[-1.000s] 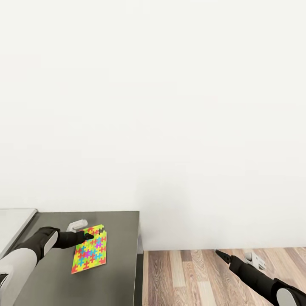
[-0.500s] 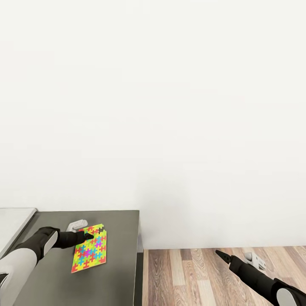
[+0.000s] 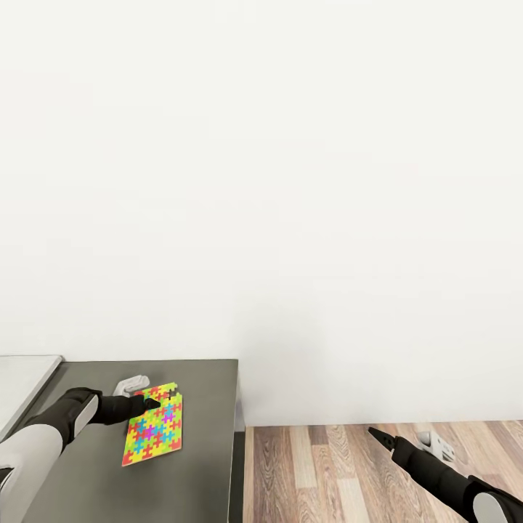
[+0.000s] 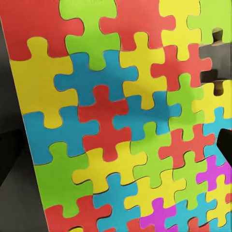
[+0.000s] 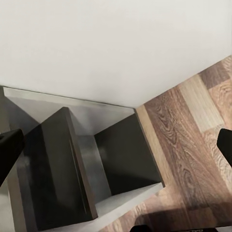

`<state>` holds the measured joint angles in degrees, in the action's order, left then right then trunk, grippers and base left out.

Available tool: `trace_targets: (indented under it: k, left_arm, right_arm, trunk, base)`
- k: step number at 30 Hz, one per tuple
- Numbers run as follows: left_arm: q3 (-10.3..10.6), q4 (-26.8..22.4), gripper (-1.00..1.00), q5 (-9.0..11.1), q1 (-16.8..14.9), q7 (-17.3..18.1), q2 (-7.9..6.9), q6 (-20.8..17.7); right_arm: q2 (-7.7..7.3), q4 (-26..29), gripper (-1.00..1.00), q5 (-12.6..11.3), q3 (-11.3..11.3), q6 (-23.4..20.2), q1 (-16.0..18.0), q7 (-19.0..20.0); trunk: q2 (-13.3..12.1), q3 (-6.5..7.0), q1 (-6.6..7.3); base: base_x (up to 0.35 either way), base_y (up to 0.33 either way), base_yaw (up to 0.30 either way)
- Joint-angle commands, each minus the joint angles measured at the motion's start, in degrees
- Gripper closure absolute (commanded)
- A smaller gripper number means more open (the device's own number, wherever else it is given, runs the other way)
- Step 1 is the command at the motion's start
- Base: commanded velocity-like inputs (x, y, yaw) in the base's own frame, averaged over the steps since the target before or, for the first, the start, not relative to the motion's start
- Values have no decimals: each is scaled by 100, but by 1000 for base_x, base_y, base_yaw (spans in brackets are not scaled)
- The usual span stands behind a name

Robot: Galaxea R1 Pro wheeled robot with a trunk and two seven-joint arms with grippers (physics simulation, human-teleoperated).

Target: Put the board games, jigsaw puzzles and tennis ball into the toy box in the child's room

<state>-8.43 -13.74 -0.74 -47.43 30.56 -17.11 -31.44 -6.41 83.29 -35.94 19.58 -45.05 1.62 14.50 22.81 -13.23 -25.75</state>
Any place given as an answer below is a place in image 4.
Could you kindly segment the jigsaw puzzle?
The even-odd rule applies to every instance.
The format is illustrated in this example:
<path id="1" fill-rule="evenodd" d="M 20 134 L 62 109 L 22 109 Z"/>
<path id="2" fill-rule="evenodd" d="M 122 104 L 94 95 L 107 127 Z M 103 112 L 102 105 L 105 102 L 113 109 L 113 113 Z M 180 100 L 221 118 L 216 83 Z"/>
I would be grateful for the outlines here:
<path id="1" fill-rule="evenodd" d="M 48 232 L 232 232 L 232 0 L 0 0 Z"/>

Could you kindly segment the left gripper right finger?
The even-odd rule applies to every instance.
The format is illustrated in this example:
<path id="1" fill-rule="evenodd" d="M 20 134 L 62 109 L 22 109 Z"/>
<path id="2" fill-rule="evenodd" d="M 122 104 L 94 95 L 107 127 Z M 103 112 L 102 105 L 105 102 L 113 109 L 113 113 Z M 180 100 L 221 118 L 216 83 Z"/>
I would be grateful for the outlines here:
<path id="1" fill-rule="evenodd" d="M 232 130 L 222 128 L 217 138 L 217 147 L 232 167 Z"/>

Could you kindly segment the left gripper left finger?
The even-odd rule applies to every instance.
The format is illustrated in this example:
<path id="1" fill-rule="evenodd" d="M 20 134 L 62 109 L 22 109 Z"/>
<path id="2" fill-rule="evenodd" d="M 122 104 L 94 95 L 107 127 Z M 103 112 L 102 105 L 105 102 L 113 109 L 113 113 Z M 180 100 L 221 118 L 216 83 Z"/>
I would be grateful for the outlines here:
<path id="1" fill-rule="evenodd" d="M 25 140 L 21 129 L 0 134 L 0 186 L 24 148 Z"/>

